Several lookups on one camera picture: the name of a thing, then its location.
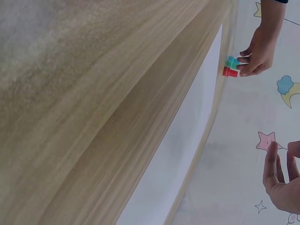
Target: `cloud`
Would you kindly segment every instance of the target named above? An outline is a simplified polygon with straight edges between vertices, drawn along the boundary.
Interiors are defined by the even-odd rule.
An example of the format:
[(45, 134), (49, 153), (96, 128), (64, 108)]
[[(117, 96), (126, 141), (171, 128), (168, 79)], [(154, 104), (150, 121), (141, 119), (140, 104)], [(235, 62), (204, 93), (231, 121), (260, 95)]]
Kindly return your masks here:
[(277, 86), (278, 92), (282, 95), (285, 95), (294, 86), (294, 82), (290, 76), (283, 76), (280, 81), (277, 81)]

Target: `wood grain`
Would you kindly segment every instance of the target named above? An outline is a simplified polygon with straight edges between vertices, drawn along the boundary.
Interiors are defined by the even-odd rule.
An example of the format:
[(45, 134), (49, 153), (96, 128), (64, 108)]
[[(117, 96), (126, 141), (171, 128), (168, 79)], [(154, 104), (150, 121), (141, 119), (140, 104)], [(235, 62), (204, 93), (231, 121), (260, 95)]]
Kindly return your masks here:
[(0, 3), (0, 223), (114, 224), (230, 2)]
[(218, 76), (216, 81), (216, 88), (215, 88), (215, 96), (212, 104), (212, 110), (210, 113), (209, 120), (206, 124), (203, 136), (200, 140), (198, 145), (197, 152), (192, 160), (190, 168), (187, 172), (187, 175), (182, 183), (179, 193), (176, 196), (176, 200), (168, 214), (168, 217), (165, 221), (165, 225), (172, 224), (172, 220), (176, 215), (176, 211), (180, 205), (180, 202), (188, 188), (189, 182), (194, 174), (197, 164), (199, 163), (199, 159), (202, 154), (202, 150), (205, 147), (206, 140), (209, 136), (211, 127), (213, 125), (214, 119), (218, 112), (218, 106), (222, 98), (223, 88), (225, 86), (225, 82), (227, 78), (223, 77), (223, 70), (225, 66), (226, 59), (228, 55), (231, 55), (233, 43), (234, 43), (234, 36), (235, 36), (235, 24), (236, 24), (236, 15), (237, 15), (237, 6), (238, 1), (232, 1), (229, 8), (227, 8), (227, 12), (224, 13), (225, 19), (223, 22), (223, 30), (222, 30), (222, 40), (221, 40), (221, 51), (220, 51), (220, 58), (219, 58), (219, 66), (218, 66)]

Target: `red block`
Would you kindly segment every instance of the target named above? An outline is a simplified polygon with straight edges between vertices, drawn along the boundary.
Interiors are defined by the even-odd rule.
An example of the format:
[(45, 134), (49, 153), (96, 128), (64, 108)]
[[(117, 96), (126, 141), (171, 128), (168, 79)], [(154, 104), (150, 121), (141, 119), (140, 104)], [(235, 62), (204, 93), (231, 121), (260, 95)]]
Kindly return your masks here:
[(224, 67), (223, 76), (238, 77), (238, 72), (228, 67)]

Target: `yellow crescent moon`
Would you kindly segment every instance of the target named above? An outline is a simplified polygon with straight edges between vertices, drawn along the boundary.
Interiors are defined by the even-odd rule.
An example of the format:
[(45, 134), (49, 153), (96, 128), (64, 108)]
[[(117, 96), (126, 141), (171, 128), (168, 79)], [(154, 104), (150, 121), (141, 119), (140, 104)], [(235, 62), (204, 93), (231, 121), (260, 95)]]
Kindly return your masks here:
[(291, 98), (294, 95), (300, 95), (300, 83), (294, 83), (294, 86), (285, 95), (281, 95), (282, 100), (287, 104), (288, 107), (292, 108)]

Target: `sleeve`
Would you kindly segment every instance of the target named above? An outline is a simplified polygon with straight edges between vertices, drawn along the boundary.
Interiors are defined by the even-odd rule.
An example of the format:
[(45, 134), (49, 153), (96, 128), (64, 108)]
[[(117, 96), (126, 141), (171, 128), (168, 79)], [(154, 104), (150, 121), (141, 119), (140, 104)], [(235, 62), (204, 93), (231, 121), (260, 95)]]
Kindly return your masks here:
[(275, 1), (279, 1), (281, 3), (288, 3), (289, 0), (275, 0)]

